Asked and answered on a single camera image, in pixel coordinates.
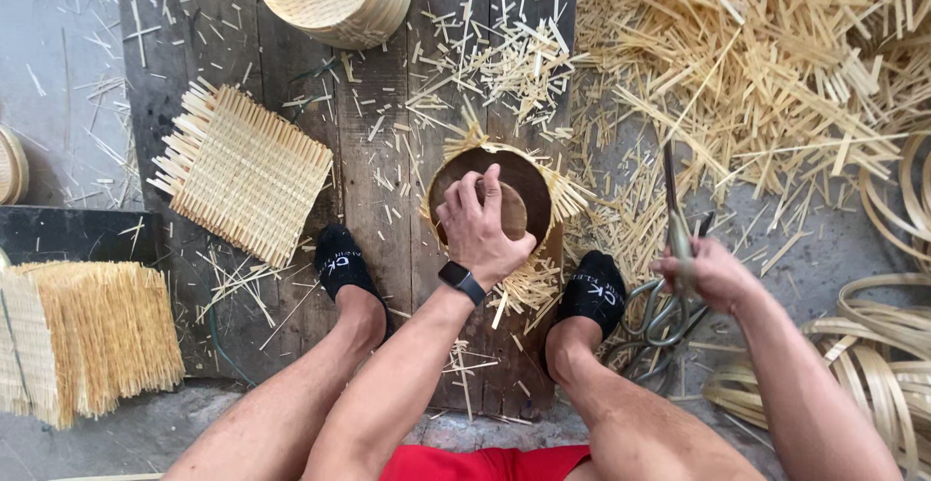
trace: sock logo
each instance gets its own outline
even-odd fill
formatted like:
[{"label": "sock logo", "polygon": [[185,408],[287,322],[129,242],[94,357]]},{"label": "sock logo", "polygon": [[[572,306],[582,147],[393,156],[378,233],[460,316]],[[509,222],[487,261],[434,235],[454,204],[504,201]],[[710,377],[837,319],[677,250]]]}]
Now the sock logo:
[{"label": "sock logo", "polygon": [[327,260],[326,263],[323,264],[323,267],[328,270],[327,275],[332,275],[333,271],[336,270],[336,267],[348,267],[349,258],[346,256],[362,257],[362,253],[360,252],[337,252],[335,254],[335,258],[329,259]]},{"label": "sock logo", "polygon": [[592,289],[588,291],[589,294],[598,294],[598,297],[604,297],[605,301],[611,303],[611,306],[614,306],[614,303],[617,302],[617,297],[613,294],[609,286],[599,286],[592,284]]},{"label": "sock logo", "polygon": [[614,306],[617,303],[617,293],[614,291],[614,287],[611,285],[600,285],[598,280],[585,275],[585,274],[576,274],[573,276],[574,280],[587,281],[591,284],[592,288],[588,291],[589,294],[597,294],[598,297],[604,297],[604,300],[608,301],[611,306]]}]

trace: ck logo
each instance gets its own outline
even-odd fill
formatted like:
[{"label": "ck logo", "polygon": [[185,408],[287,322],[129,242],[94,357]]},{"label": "ck logo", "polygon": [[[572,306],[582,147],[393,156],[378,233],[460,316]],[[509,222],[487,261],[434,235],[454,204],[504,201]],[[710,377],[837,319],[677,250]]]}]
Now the ck logo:
[{"label": "ck logo", "polygon": [[333,271],[336,270],[336,267],[345,267],[348,264],[349,264],[348,257],[337,257],[336,259],[332,259],[326,265],[326,267],[330,269],[327,275],[332,275]]},{"label": "ck logo", "polygon": [[617,297],[607,286],[599,286],[594,283],[591,284],[592,288],[588,291],[589,294],[598,294],[598,297],[604,297],[604,300],[614,306],[614,303],[617,301]]}]

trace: red shorts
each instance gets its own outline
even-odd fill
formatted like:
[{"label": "red shorts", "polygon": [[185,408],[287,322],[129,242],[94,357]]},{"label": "red shorts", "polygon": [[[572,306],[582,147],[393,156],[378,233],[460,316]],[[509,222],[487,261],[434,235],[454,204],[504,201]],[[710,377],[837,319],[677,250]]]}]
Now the red shorts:
[{"label": "red shorts", "polygon": [[395,450],[380,481],[562,481],[588,457],[588,445],[521,452],[481,449],[468,454],[404,445]]}]

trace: scissors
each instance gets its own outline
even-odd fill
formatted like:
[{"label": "scissors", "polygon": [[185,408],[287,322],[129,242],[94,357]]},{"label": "scissors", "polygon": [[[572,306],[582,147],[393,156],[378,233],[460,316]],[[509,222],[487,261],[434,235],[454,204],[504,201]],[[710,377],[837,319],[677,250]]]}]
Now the scissors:
[{"label": "scissors", "polygon": [[[666,204],[669,211],[667,244],[671,255],[680,261],[680,271],[676,275],[672,296],[659,309],[657,308],[658,303],[661,302],[659,293],[666,286],[666,279],[653,280],[638,286],[627,295],[626,301],[629,304],[641,294],[650,293],[640,326],[631,327],[624,318],[621,318],[621,327],[624,332],[639,339],[614,347],[605,355],[604,360],[604,363],[608,364],[620,353],[640,348],[641,350],[622,371],[621,376],[642,385],[652,377],[665,374],[657,392],[665,391],[669,386],[671,375],[666,372],[669,369],[669,363],[678,356],[681,348],[677,348],[676,345],[688,338],[707,315],[707,306],[697,298],[694,291],[695,279],[692,269],[694,253],[692,243],[689,241],[688,227],[676,196],[676,175],[672,164],[672,145],[669,142],[663,147],[663,163],[666,176]],[[698,237],[707,235],[713,219],[714,212],[711,212],[702,220],[698,229]],[[646,372],[638,374],[641,365],[644,364],[644,359],[651,353],[656,353],[655,362]]]}]

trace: scissor blade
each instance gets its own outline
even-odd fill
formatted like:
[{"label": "scissor blade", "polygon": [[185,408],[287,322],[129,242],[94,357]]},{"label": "scissor blade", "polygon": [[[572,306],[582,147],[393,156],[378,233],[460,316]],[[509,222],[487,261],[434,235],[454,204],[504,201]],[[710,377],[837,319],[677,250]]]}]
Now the scissor blade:
[{"label": "scissor blade", "polygon": [[666,206],[669,212],[679,210],[676,200],[676,170],[672,166],[672,143],[666,142],[663,146],[663,169],[666,172]]}]

